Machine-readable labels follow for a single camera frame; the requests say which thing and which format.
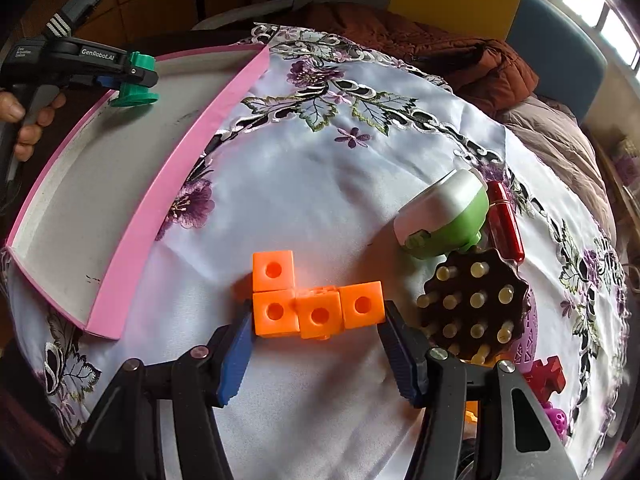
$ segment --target orange toy piece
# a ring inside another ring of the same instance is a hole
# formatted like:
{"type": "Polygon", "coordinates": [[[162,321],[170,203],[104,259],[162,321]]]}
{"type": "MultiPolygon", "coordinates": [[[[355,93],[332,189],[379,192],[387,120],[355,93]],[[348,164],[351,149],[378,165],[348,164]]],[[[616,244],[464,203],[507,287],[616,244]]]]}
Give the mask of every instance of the orange toy piece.
{"type": "Polygon", "coordinates": [[[293,251],[254,253],[253,280],[254,292],[294,288],[293,251]]]}
{"type": "Polygon", "coordinates": [[[338,289],[345,328],[375,325],[385,320],[380,282],[358,283],[338,289]]]}
{"type": "Polygon", "coordinates": [[[340,294],[334,286],[299,290],[296,310],[302,339],[327,339],[343,330],[340,294]]]}
{"type": "Polygon", "coordinates": [[[465,422],[472,422],[473,424],[477,424],[478,418],[473,414],[473,412],[467,410],[465,412],[465,422]]]}
{"type": "Polygon", "coordinates": [[[495,365],[498,364],[498,361],[503,361],[503,360],[513,361],[514,359],[515,359],[515,355],[513,354],[511,349],[507,349],[507,350],[499,353],[498,355],[496,355],[490,361],[485,362],[484,365],[482,365],[482,366],[487,366],[489,368],[493,368],[495,365]]]}
{"type": "Polygon", "coordinates": [[[300,332],[292,288],[254,293],[255,335],[282,337],[300,332]]]}
{"type": "Polygon", "coordinates": [[[478,416],[478,401],[468,400],[465,402],[465,411],[471,413],[473,416],[478,416]]]}

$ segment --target finger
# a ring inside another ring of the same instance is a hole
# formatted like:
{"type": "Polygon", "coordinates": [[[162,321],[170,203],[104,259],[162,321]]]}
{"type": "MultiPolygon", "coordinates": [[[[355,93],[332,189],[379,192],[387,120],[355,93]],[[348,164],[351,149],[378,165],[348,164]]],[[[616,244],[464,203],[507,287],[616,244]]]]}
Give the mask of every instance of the finger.
{"type": "Polygon", "coordinates": [[[38,112],[38,118],[36,119],[36,122],[40,126],[49,126],[53,122],[53,116],[55,114],[56,111],[53,108],[45,106],[38,112]]]}
{"type": "Polygon", "coordinates": [[[33,146],[28,144],[16,144],[14,146],[15,158],[20,160],[20,162],[25,162],[29,160],[31,155],[33,155],[33,146]]]}
{"type": "Polygon", "coordinates": [[[0,121],[17,123],[24,117],[24,108],[10,92],[0,92],[0,121]]]}
{"type": "Polygon", "coordinates": [[[42,136],[42,127],[37,124],[23,126],[18,132],[18,144],[35,144],[42,136]]]}
{"type": "Polygon", "coordinates": [[[51,108],[58,109],[62,108],[66,103],[66,96],[60,92],[55,99],[49,105],[51,108]]]}

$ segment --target blanket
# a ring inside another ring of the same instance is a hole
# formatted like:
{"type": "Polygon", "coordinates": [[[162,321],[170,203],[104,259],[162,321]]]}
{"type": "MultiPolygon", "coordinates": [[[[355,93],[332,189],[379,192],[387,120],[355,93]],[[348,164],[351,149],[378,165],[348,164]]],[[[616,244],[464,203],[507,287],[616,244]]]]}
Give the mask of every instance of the blanket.
{"type": "Polygon", "coordinates": [[[567,111],[530,96],[501,112],[496,120],[580,197],[615,246],[616,224],[593,146],[567,111]]]}
{"type": "Polygon", "coordinates": [[[308,4],[277,21],[344,36],[441,76],[456,95],[491,118],[527,98],[538,84],[535,72],[504,41],[452,34],[386,10],[308,4]]]}

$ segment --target brown jacket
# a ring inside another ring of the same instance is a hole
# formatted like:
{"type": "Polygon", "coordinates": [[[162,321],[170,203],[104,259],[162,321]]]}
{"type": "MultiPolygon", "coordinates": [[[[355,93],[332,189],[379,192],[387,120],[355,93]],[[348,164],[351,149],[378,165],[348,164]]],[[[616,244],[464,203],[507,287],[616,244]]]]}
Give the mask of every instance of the brown jacket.
{"type": "Polygon", "coordinates": [[[359,4],[308,4],[283,25],[338,34],[443,77],[456,95],[489,117],[526,99],[538,76],[509,45],[469,38],[359,4]]]}

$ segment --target blue gripper pad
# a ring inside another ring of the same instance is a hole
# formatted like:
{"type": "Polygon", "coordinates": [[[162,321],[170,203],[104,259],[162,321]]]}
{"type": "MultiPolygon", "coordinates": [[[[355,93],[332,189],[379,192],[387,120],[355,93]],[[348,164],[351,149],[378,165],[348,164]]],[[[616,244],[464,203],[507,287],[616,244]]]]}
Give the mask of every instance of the blue gripper pad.
{"type": "Polygon", "coordinates": [[[400,395],[421,408],[429,385],[426,352],[430,346],[419,330],[406,325],[392,301],[385,301],[385,313],[386,321],[378,325],[378,335],[396,385],[400,395]]]}
{"type": "Polygon", "coordinates": [[[216,397],[226,406],[238,394],[244,372],[254,350],[254,313],[251,301],[242,306],[242,316],[228,327],[214,358],[220,370],[216,397]]]}

